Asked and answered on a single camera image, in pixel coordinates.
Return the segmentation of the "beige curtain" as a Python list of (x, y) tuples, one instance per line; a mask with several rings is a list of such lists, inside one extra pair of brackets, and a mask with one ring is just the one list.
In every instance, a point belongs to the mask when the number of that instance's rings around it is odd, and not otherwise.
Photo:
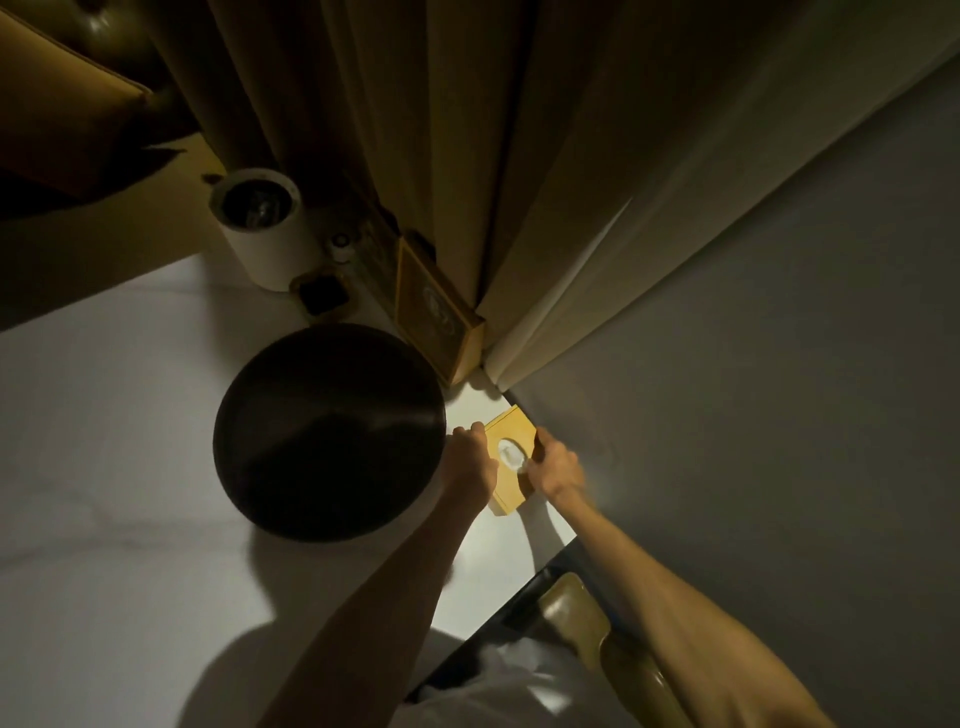
[(351, 184), (502, 391), (960, 54), (960, 0), (135, 0), (229, 169)]

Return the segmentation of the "white cylindrical container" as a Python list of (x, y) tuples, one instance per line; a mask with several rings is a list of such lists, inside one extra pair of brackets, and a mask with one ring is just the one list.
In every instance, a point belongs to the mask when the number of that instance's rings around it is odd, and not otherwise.
[(265, 290), (285, 293), (324, 261), (301, 191), (280, 172), (229, 173), (212, 186), (208, 206), (249, 279)]

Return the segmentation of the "wooden framed picture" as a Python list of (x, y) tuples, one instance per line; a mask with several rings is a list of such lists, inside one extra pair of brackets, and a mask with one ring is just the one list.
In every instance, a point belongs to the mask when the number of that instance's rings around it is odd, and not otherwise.
[(486, 322), (405, 236), (397, 247), (394, 321), (444, 387), (462, 383), (481, 363)]

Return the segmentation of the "brown wooden furniture panel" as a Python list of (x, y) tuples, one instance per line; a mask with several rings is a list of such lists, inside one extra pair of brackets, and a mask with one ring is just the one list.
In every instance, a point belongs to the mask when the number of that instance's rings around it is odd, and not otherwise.
[(151, 89), (56, 39), (50, 11), (0, 0), (0, 222), (129, 188), (174, 160), (166, 143), (199, 130), (164, 60), (170, 79)]

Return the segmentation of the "yellow wooden tissue box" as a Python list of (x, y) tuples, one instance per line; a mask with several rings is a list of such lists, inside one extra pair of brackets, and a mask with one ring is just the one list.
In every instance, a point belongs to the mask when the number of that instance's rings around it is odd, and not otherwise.
[(514, 513), (533, 493), (525, 469), (521, 473), (514, 473), (501, 463), (498, 442), (504, 438), (516, 441), (528, 459), (534, 447), (535, 434), (534, 424), (516, 405), (486, 425), (488, 454), (497, 465), (496, 487), (489, 502), (489, 509), (495, 516), (504, 517)]

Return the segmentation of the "person's right hand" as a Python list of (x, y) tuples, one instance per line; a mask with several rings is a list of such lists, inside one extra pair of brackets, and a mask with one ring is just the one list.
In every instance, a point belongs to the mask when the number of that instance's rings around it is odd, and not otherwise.
[(578, 455), (557, 439), (555, 457), (554, 473), (546, 480), (529, 480), (524, 473), (531, 487), (558, 510), (570, 504), (585, 503), (586, 476)]

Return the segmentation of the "black round lampshade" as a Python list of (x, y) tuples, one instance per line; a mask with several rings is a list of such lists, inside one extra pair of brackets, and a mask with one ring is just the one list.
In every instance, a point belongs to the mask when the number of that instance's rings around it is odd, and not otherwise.
[(447, 439), (446, 401), (413, 346), (359, 323), (316, 324), (249, 360), (215, 418), (227, 498), (283, 539), (372, 533), (426, 490)]

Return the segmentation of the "person's left forearm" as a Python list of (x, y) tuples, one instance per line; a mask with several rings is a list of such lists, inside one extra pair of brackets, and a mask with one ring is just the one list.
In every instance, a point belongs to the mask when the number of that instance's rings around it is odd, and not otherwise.
[(425, 520), (319, 630), (257, 728), (386, 728), (490, 495), (482, 479), (445, 484)]

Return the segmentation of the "person's right forearm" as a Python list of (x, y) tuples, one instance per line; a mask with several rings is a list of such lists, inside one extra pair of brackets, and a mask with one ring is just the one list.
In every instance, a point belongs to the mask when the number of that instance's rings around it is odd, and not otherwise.
[(581, 489), (547, 498), (627, 601), (698, 728), (836, 728), (753, 632), (653, 558)]

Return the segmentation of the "small black square holder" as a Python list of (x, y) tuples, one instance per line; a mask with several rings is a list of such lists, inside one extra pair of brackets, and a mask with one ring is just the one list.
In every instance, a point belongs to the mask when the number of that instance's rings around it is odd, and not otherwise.
[(293, 279), (290, 294), (308, 321), (337, 321), (349, 315), (354, 295), (347, 279), (339, 272), (318, 269)]

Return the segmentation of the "person's left hand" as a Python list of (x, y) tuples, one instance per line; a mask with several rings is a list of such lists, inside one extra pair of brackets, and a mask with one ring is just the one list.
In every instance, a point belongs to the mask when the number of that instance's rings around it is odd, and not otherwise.
[(447, 436), (438, 465), (440, 499), (477, 516), (489, 503), (497, 487), (498, 465), (487, 444), (451, 440)]

